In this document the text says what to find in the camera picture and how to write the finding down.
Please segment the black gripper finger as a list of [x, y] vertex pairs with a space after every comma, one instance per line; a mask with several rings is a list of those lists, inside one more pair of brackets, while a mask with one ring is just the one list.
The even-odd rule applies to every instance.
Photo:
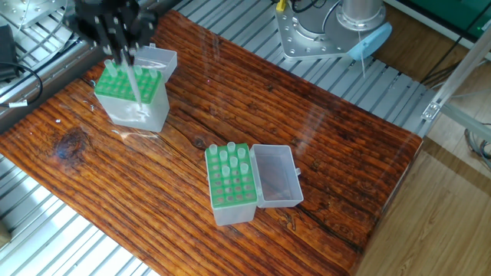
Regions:
[[140, 47], [138, 37], [133, 35], [124, 35], [123, 38], [123, 58], [129, 67], [134, 66], [134, 58], [137, 49]]
[[116, 65], [122, 64], [122, 58], [124, 54], [122, 50], [124, 49], [124, 43], [117, 39], [109, 38], [106, 46], [108, 53], [113, 57]]

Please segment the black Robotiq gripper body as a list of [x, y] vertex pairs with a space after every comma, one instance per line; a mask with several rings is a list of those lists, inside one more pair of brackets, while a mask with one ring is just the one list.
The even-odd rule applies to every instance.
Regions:
[[158, 14], [136, 0], [76, 0], [68, 27], [85, 41], [108, 48], [139, 48], [150, 41]]

